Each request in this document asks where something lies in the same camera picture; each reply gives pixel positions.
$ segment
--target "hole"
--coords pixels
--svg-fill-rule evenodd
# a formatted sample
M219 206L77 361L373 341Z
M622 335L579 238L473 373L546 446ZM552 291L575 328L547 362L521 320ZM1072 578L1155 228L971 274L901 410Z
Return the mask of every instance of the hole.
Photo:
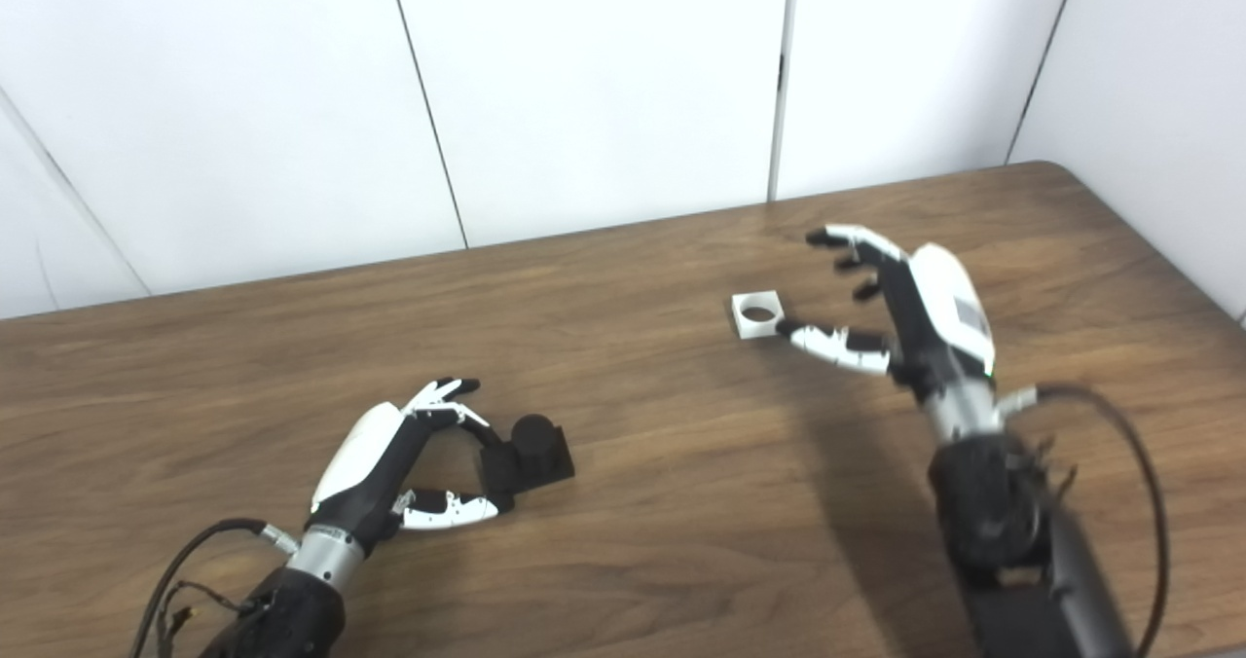
M775 314L765 308L744 308L740 310L745 320L753 320L754 323L769 323L775 319Z

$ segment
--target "black cylindrical object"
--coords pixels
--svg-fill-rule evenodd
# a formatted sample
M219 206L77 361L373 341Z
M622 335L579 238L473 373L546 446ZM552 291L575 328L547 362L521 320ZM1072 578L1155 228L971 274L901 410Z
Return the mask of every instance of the black cylindrical object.
M558 464L558 435L545 415L525 415L511 430L523 476L546 476Z

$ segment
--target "black fingertip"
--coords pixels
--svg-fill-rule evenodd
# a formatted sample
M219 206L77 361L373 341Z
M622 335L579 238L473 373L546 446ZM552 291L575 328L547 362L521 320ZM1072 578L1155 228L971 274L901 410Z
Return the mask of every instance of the black fingertip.
M835 260L836 272L852 272L861 267L862 267L861 260L851 254L841 255L839 259Z
M779 320L779 323L775 325L775 331L790 339L792 333L795 333L797 329L802 327L805 327L804 323L797 323L796 320L789 320L784 318L782 320Z
M826 228L817 228L811 233L806 233L805 242L814 247L846 247L849 246L847 238L831 237Z
M856 287L855 290L852 290L852 299L856 300L857 303L863 303L873 298L873 295L877 295L881 290L882 287L878 285L876 280L868 280Z

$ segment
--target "robotic finger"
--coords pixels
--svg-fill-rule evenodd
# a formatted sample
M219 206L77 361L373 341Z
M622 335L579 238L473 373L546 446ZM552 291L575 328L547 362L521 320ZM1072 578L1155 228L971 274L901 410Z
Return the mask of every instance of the robotic finger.
M409 490L394 503L402 531L446 530L491 520L515 507L505 496L455 493L449 490Z
M890 338L882 333L820 328L796 320L780 320L775 330L796 349L842 369L872 375L887 375L891 369Z

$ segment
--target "panel seam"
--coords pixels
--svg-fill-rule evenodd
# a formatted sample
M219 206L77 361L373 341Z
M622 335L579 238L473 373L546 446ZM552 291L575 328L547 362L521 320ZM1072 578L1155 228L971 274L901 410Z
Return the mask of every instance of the panel seam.
M770 135L770 174L766 202L779 197L779 162L782 157L782 128L787 113L787 82L791 80L791 32L796 22L796 0L784 0L782 34L779 37L779 86L775 91L775 125Z
M1064 6L1068 6L1069 0L1060 0L1060 6L1055 10L1055 20L1052 22L1050 32L1047 32L1047 45L1043 46L1043 55L1038 60L1038 69L1034 69L1034 80L1029 82L1029 91L1025 95L1025 103L1020 108L1020 117L1017 118L1017 126L1013 130L1013 136L1008 143L1008 152L1004 153L1004 164L1012 161L1013 150L1017 147L1017 140L1020 136L1020 128L1025 122L1025 116L1029 112L1029 105L1034 100L1034 91L1038 90L1038 80L1043 76L1043 67L1047 64L1047 55L1052 51L1052 42L1055 42L1055 31L1060 27L1060 20L1064 19Z
M26 117L22 116L21 111L17 110L17 105L14 103L12 98L10 98L9 91L5 91L4 86L0 86L0 111L4 111L6 117L9 117L9 120L12 121L12 125L17 128L19 135L22 135L22 137L26 138L26 145L30 145L31 151L35 152L35 157L39 158L40 162L42 162L44 171L47 171L47 174L51 177L54 186L61 192L61 196L64 196L65 199L70 202L70 206L77 212L80 218L83 222L86 222L86 224L88 224L88 227L96 233L96 237L103 241L105 244L108 247L108 249L112 250L112 254L116 255L116 259L121 262L121 264L123 264L126 270L130 273L130 278L135 282L135 284L138 285L142 293L146 295L152 295L152 290L151 288L148 288L147 282L145 282L143 278L138 275L137 268L135 268L135 265L130 262L130 258L127 258L125 252L121 250L121 246L117 244L117 241L112 237L111 232L108 232L105 224L100 222L98 216L95 214L95 211L91 209L91 206L88 204L88 202L86 202L86 198L82 197L82 194L78 192L76 184L71 182L69 176L65 173L65 169L61 168L61 164L56 161L56 157L54 157L52 152L47 148L47 145L44 145L44 140L40 138L39 133L36 133L36 131L30 126L30 122L26 121ZM44 272L44 278L46 280L47 279L46 267L44 267L42 264L41 249L40 249L40 269ZM56 304L55 298L52 299L52 303Z
M437 160L441 161L441 173L446 178L446 189L450 191L450 204L455 208L455 219L459 222L459 234L464 239L464 248L471 249L467 242L467 228L464 227L462 211L459 209L459 197L455 196L455 184L450 181L450 167L446 164L446 153L441 148L441 136L437 133L437 122L432 117L432 105L429 102L429 90L424 86L424 74L420 71L420 59L415 56L415 42L411 40L411 29L406 22L406 10L402 9L402 0L394 0L397 5L399 19L402 20L402 34L406 37L406 49L411 54L411 65L415 65L415 77L420 83L420 96L424 98L424 111L429 115L429 127L432 128L432 142L437 146Z

